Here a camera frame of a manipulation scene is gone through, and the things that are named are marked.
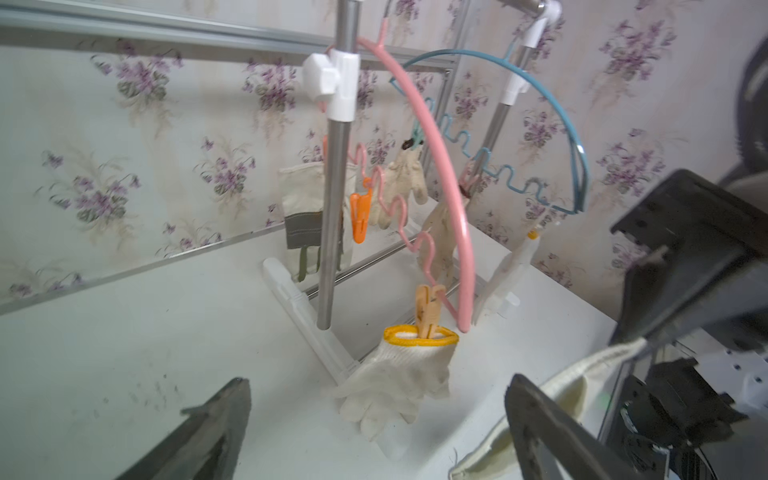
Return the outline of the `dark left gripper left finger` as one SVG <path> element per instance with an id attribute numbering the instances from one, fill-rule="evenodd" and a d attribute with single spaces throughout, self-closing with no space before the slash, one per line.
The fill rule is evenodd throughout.
<path id="1" fill-rule="evenodd" d="M 120 475 L 122 479 L 232 479 L 252 407 L 250 383 L 231 379 Z"/>

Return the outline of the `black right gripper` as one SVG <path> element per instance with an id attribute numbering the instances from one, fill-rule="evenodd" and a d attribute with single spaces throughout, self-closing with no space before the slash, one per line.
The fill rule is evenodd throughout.
<path id="1" fill-rule="evenodd" d="M 676 170 L 610 228 L 644 251 L 626 271 L 614 344 L 658 348 L 702 329 L 727 348 L 767 345 L 767 215 Z"/>

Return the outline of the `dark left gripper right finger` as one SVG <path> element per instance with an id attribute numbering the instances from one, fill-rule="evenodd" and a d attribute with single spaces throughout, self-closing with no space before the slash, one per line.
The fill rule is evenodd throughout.
<path id="1" fill-rule="evenodd" d="M 512 377 L 505 411 L 525 479 L 640 479 L 522 374 Z"/>

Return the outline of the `white glove yellow cuff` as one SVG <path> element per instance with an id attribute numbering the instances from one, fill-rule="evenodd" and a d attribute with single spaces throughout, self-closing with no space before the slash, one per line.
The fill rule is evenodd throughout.
<path id="1" fill-rule="evenodd" d="M 539 243 L 540 231 L 538 228 L 533 228 L 527 232 L 523 242 L 500 262 L 475 299 L 472 325 L 478 324 L 483 309 L 490 306 L 493 297 L 503 299 L 506 292 L 510 291 L 520 280 L 523 273 L 531 265 Z"/>
<path id="2" fill-rule="evenodd" d="M 397 418 L 414 423 L 424 398 L 450 395 L 449 365 L 459 340 L 444 327 L 431 338 L 419 337 L 414 325 L 385 329 L 376 349 L 334 390 L 340 416 L 369 441 Z"/>

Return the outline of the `blue wavy hanger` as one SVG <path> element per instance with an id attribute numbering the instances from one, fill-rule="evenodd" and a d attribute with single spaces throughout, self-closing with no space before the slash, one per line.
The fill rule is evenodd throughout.
<path id="1" fill-rule="evenodd" d="M 582 142 L 568 118 L 566 110 L 554 96 L 521 66 L 490 54 L 466 50 L 443 49 L 419 55 L 403 64 L 404 68 L 440 56 L 467 56 L 485 60 L 506 69 L 509 72 L 511 94 L 522 94 L 530 88 L 539 93 L 538 105 L 520 114 L 520 127 L 517 129 L 517 154 L 522 159 L 513 164 L 511 156 L 503 152 L 496 154 L 494 147 L 501 138 L 508 113 L 514 101 L 511 94 L 504 93 L 497 105 L 493 119 L 486 132 L 485 139 L 476 154 L 463 153 L 470 161 L 477 161 L 477 172 L 482 172 L 482 180 L 477 186 L 475 200 L 469 202 L 471 213 L 478 213 L 485 200 L 485 191 L 491 186 L 503 185 L 508 191 L 524 197 L 526 212 L 535 205 L 553 208 L 564 215 L 577 215 L 586 211 L 586 199 L 589 186 L 589 165 Z M 544 159 L 546 148 L 557 138 L 568 141 L 569 168 L 571 177 L 571 196 L 560 195 L 559 186 L 541 176 L 532 176 L 520 183 L 515 175 L 527 170 Z"/>

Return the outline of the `beige glove black cuff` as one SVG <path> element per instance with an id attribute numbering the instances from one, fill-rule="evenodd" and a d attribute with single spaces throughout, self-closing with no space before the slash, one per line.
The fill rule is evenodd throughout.
<path id="1" fill-rule="evenodd" d="M 401 146 L 394 161 L 384 169 L 384 186 L 376 185 L 373 190 L 373 199 L 369 214 L 369 225 L 387 229 L 392 217 L 388 215 L 378 202 L 379 191 L 383 190 L 382 198 L 389 205 L 396 195 L 401 195 L 408 202 L 410 197 L 418 205 L 423 205 L 428 199 L 423 168 L 420 162 L 423 144 L 416 144 L 413 140 L 406 140 Z"/>
<path id="2" fill-rule="evenodd" d="M 435 247 L 430 274 L 437 283 L 448 285 L 453 281 L 456 240 L 450 209 L 443 201 L 423 221 L 422 230 L 431 236 Z"/>

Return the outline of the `white leather glove green fingers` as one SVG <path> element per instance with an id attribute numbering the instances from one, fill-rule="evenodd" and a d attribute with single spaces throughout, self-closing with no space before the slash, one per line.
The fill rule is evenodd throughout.
<path id="1" fill-rule="evenodd" d="M 278 172 L 278 181 L 286 231 L 285 266 L 292 280 L 300 283 L 320 270 L 325 164 L 314 162 L 281 169 Z M 348 163 L 340 227 L 338 271 L 347 269 L 353 256 L 354 240 L 349 197 L 356 184 L 356 166 Z"/>

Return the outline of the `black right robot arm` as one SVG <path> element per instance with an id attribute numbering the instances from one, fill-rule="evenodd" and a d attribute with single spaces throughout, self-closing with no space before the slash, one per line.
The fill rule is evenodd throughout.
<path id="1" fill-rule="evenodd" d="M 517 451 L 526 479 L 757 478 L 767 458 L 767 49 L 736 100 L 739 165 L 674 171 L 614 226 L 644 256 L 625 275 L 608 347 L 577 373 L 611 397 L 598 434 L 575 394 L 516 375 L 474 458 Z"/>

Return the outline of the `white plastic clothespin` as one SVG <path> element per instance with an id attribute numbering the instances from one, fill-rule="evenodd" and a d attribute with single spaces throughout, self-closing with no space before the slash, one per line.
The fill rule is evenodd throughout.
<path id="1" fill-rule="evenodd" d="M 531 229 L 543 234 L 545 231 L 551 231 L 560 225 L 564 215 L 553 208 L 535 205 L 525 213 L 525 218 Z"/>

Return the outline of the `tan plastic clothespin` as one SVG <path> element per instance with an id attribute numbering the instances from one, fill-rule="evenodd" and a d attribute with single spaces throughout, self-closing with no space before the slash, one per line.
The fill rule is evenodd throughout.
<path id="1" fill-rule="evenodd" d="M 445 293 L 444 285 L 420 285 L 415 294 L 415 325 L 418 337 L 432 339 L 437 333 L 441 315 L 440 296 Z"/>

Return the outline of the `pink plastic clothespin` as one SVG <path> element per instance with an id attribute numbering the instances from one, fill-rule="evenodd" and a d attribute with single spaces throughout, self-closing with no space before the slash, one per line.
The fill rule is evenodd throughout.
<path id="1" fill-rule="evenodd" d="M 482 172 L 477 172 L 477 161 L 468 162 L 458 179 L 460 193 L 467 199 L 471 199 L 482 180 Z"/>

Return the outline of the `orange plastic clothespin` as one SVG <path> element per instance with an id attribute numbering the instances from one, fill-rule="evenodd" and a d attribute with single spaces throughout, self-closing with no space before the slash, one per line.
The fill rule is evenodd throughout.
<path id="1" fill-rule="evenodd" d="M 363 187 L 367 189 L 365 194 L 353 193 L 350 196 L 350 216 L 353 240 L 357 244 L 362 244 L 367 235 L 367 227 L 373 200 L 373 180 L 371 177 L 363 178 Z"/>

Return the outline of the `mint green clothespin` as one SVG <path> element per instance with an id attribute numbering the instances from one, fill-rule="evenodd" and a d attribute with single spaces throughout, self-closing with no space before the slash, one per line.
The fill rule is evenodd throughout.
<path id="1" fill-rule="evenodd" d="M 414 150 L 417 147 L 424 144 L 425 132 L 422 125 L 419 122 L 415 122 L 410 133 L 410 137 L 407 138 L 401 145 L 401 149 Z"/>

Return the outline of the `white steel drying rack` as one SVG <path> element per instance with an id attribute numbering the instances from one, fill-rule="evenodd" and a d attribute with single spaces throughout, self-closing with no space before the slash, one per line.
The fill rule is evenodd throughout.
<path id="1" fill-rule="evenodd" d="M 367 48 L 373 53 L 400 84 L 424 129 L 427 143 L 434 152 L 438 172 L 445 184 L 446 202 L 458 246 L 461 280 L 457 304 L 450 303 L 446 291 L 440 296 L 441 315 L 438 327 L 447 328 L 458 336 L 467 332 L 474 304 L 475 263 L 470 250 L 468 222 L 461 211 L 459 186 L 452 176 L 452 167 L 438 125 L 430 116 L 426 102 L 419 96 L 404 68 L 386 51 L 384 45 L 359 36 L 360 8 L 361 5 L 357 1 L 341 2 L 337 11 L 335 44 L 324 54 L 309 56 L 303 65 L 304 86 L 311 98 L 324 102 L 330 135 L 324 161 L 324 211 L 317 301 L 311 302 L 306 294 L 297 289 L 296 283 L 279 261 L 271 258 L 263 264 L 263 272 L 273 294 L 339 386 L 363 363 L 349 355 L 330 329 L 337 262 L 340 259 L 339 240 L 345 198 L 346 165 L 353 163 L 362 166 L 366 160 L 364 152 L 350 156 L 347 151 L 354 118 L 352 97 L 356 86 L 353 78 L 360 69 L 360 48 Z M 384 186 L 383 175 L 381 170 L 376 170 L 371 176 L 373 190 L 376 185 Z M 403 197 L 396 195 L 391 203 L 386 205 L 382 193 L 383 190 L 380 190 L 378 196 L 381 208 L 387 214 L 396 216 L 400 222 L 405 222 L 408 207 Z"/>

